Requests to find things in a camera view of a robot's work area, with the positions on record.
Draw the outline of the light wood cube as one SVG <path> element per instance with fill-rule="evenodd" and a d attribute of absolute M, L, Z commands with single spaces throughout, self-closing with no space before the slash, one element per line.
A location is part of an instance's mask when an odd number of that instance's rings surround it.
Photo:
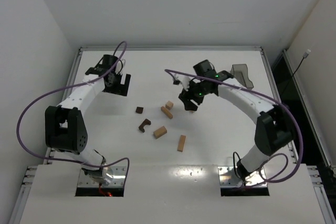
<path fill-rule="evenodd" d="M 168 110 L 171 110 L 174 106 L 174 103 L 171 102 L 171 101 L 167 101 L 166 104 L 165 104 L 165 108 L 168 109 Z"/>

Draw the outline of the smoky transparent plastic bin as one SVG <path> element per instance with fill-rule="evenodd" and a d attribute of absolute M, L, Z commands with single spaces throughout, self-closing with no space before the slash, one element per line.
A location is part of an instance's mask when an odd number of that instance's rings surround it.
<path fill-rule="evenodd" d="M 248 75 L 248 67 L 246 64 L 234 64 L 230 70 L 230 73 L 237 81 L 245 88 L 252 90 L 254 88 L 253 82 Z"/>

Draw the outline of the thick light wood block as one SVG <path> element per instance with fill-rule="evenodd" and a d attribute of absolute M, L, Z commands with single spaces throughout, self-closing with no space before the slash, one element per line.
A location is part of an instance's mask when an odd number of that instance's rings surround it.
<path fill-rule="evenodd" d="M 165 135 L 167 133 L 167 129 L 165 126 L 162 126 L 160 128 L 158 128 L 157 130 L 155 130 L 153 132 L 153 135 L 155 137 L 155 139 L 158 139 L 160 137 L 162 137 L 163 135 Z"/>

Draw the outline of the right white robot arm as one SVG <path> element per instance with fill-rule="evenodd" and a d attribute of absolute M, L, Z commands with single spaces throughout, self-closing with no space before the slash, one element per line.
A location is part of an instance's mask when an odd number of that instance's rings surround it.
<path fill-rule="evenodd" d="M 196 111 L 206 95 L 215 94 L 239 108 L 256 126 L 252 148 L 237 162 L 238 178 L 244 180 L 293 140 L 294 125 L 280 105 L 251 93 L 230 72 L 217 72 L 208 60 L 193 68 L 201 77 L 199 81 L 188 76 L 175 77 L 174 80 L 175 85 L 183 87 L 178 97 L 185 110 Z"/>

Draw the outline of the long light wood block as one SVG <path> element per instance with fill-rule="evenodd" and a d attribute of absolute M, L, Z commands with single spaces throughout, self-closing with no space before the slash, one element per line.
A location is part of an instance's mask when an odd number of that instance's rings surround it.
<path fill-rule="evenodd" d="M 161 111 L 169 118 L 173 119 L 173 114 L 164 106 L 161 107 Z"/>

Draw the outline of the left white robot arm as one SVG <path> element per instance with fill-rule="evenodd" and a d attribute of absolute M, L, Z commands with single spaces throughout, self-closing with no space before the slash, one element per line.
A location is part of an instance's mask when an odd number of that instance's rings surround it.
<path fill-rule="evenodd" d="M 131 76 L 122 73 L 124 65 L 115 55 L 103 55 L 101 63 L 85 72 L 82 86 L 45 111 L 46 145 L 78 161 L 84 174 L 102 185 L 112 182 L 112 169 L 106 167 L 104 156 L 88 144 L 83 116 L 101 92 L 127 96 Z"/>

